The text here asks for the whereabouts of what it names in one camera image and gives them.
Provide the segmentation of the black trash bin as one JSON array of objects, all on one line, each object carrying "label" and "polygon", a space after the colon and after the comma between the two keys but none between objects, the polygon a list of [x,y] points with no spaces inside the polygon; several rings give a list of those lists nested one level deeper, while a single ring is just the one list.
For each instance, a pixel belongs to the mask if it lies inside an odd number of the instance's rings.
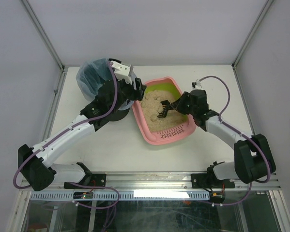
[{"label": "black trash bin", "polygon": [[[135,78],[136,78],[136,75],[135,73],[133,72],[133,65],[131,64],[127,64],[125,62],[122,62],[121,60],[118,60],[118,59],[114,59],[114,58],[109,58],[108,59],[109,62],[117,62],[119,63],[120,65],[123,65],[123,66],[127,66],[129,67],[129,77],[130,79],[132,80],[132,84],[135,84]],[[110,121],[111,122],[115,122],[115,121],[119,121],[119,120],[122,120],[123,118],[125,118],[127,116],[127,114],[129,113],[130,111],[130,108],[132,107],[134,101],[132,100],[127,100],[119,109],[118,111],[110,116]]]}]

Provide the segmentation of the black slotted litter scoop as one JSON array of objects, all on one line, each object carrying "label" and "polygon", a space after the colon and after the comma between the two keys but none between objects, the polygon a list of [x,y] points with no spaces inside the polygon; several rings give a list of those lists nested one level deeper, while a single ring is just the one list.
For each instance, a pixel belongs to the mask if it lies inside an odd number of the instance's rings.
[{"label": "black slotted litter scoop", "polygon": [[177,108],[176,102],[169,102],[168,100],[161,101],[162,104],[162,112],[160,112],[157,116],[158,118],[165,118],[168,115],[168,112],[171,110],[175,110]]}]

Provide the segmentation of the pink green litter box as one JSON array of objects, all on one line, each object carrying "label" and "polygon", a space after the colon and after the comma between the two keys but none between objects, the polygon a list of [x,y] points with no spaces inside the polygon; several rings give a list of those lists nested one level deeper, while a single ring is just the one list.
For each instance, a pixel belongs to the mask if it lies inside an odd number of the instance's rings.
[{"label": "pink green litter box", "polygon": [[[159,79],[149,80],[144,83],[147,86],[145,92],[154,90],[168,91],[175,99],[178,99],[182,91],[172,77],[164,77]],[[174,127],[151,132],[145,120],[144,113],[141,109],[139,101],[135,101],[132,105],[132,110],[140,129],[140,132],[146,142],[151,145],[165,145],[190,136],[196,129],[196,125],[191,115],[184,115],[185,122],[180,123]]]}]

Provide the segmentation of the blue plastic bin liner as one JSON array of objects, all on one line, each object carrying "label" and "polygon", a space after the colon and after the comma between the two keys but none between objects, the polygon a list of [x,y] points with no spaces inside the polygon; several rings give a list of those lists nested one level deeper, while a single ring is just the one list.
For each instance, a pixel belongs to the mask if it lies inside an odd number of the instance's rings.
[{"label": "blue plastic bin liner", "polygon": [[136,89],[136,75],[133,72],[133,66],[127,63],[122,63],[114,58],[101,58],[85,62],[79,69],[76,75],[76,81],[80,91],[87,101],[93,101],[98,94],[99,88],[105,81],[112,80],[112,75],[108,68],[108,63],[116,62],[129,71],[129,77],[132,81],[134,89]]}]

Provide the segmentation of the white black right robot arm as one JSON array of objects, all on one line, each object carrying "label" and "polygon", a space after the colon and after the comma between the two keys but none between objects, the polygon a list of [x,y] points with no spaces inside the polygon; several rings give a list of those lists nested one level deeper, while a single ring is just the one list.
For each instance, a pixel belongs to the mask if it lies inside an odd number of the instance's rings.
[{"label": "white black right robot arm", "polygon": [[264,135],[246,135],[224,121],[218,112],[209,108],[204,90],[184,92],[172,107],[183,115],[191,115],[199,128],[215,135],[233,150],[233,161],[215,162],[208,167],[211,182],[225,179],[239,179],[245,184],[269,182],[276,166]]}]

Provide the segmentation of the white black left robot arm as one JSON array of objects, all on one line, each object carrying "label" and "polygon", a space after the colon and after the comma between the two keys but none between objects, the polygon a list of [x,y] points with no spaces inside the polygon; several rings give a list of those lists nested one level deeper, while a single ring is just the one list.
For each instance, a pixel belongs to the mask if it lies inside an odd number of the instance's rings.
[{"label": "white black left robot arm", "polygon": [[29,187],[42,191],[53,182],[89,183],[90,170],[83,163],[61,165],[55,161],[79,140],[110,122],[125,102],[142,100],[145,89],[146,85],[139,78],[131,84],[108,80],[68,126],[32,147],[22,145],[18,149],[18,168]]}]

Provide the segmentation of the litter clump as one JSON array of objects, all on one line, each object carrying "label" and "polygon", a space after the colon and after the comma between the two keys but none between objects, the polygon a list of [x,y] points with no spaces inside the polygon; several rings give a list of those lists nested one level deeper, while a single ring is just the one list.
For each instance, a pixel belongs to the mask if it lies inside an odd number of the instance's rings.
[{"label": "litter clump", "polygon": [[151,122],[156,122],[158,120],[158,116],[157,115],[151,115],[150,120],[151,120]]}]

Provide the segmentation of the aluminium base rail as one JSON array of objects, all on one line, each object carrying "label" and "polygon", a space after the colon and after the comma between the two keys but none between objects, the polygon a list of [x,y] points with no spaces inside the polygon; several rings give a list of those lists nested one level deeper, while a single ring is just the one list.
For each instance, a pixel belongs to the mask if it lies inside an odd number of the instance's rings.
[{"label": "aluminium base rail", "polygon": [[[169,189],[169,190],[197,190],[198,180],[205,178],[205,172],[93,172],[96,186],[103,185],[118,191],[136,189]],[[226,181],[226,191],[246,191],[248,184],[231,177]],[[55,191],[64,189],[64,181],[52,182],[41,191]],[[252,191],[281,190],[276,174],[272,174],[267,183],[252,183]]]}]

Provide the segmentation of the left aluminium frame post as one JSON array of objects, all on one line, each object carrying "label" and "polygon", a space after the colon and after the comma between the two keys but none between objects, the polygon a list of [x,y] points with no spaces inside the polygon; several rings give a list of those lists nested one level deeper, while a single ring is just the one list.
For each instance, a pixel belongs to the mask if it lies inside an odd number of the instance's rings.
[{"label": "left aluminium frame post", "polygon": [[28,17],[30,18],[31,22],[33,23],[37,33],[39,34],[40,38],[42,39],[43,43],[45,44],[47,50],[49,51],[50,55],[52,56],[53,60],[59,67],[61,71],[64,71],[65,65],[63,64],[60,56],[58,55],[56,49],[54,48],[50,38],[48,37],[44,27],[42,26],[37,14],[35,13],[32,5],[28,0],[20,0],[25,12],[27,13]]}]

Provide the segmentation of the aluminium frame post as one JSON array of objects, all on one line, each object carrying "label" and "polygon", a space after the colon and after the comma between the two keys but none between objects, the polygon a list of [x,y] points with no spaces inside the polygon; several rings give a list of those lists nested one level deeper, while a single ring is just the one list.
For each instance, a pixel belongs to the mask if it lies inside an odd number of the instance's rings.
[{"label": "aluminium frame post", "polygon": [[232,68],[236,69],[236,67],[238,66],[242,56],[244,55],[246,49],[248,48],[249,44],[251,43],[252,39],[254,38],[255,34],[257,33],[259,27],[261,26],[263,20],[265,19],[265,17],[267,16],[270,8],[272,7],[272,5],[275,3],[275,0],[267,0],[261,11],[259,12],[252,28],[250,29],[243,45],[241,46],[235,60],[232,63]]},{"label": "aluminium frame post", "polygon": [[32,5],[28,0],[20,0],[25,12],[27,13],[28,17],[30,18],[31,22],[33,23],[37,33],[39,34],[40,38],[42,39],[43,43],[45,44],[47,50],[49,51],[50,55],[52,56],[53,60],[59,67],[61,71],[64,71],[65,65],[63,64],[60,56],[58,55],[56,49],[54,48],[50,38],[48,37],[44,27],[42,26],[37,14],[35,13]]}]

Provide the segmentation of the right aluminium frame post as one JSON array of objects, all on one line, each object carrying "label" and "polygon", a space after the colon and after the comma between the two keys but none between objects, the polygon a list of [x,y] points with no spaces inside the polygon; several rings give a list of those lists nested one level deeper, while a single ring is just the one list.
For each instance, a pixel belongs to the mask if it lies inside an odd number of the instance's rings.
[{"label": "right aluminium frame post", "polygon": [[265,17],[267,16],[270,8],[272,7],[272,5],[275,3],[275,0],[267,0],[261,11],[259,12],[252,28],[250,29],[243,45],[241,46],[235,60],[232,63],[232,68],[236,69],[236,67],[238,66],[242,56],[244,55],[246,49],[248,48],[249,44],[251,43],[252,39],[254,38],[255,34],[257,33],[259,27],[261,26],[263,20],[265,19]]}]

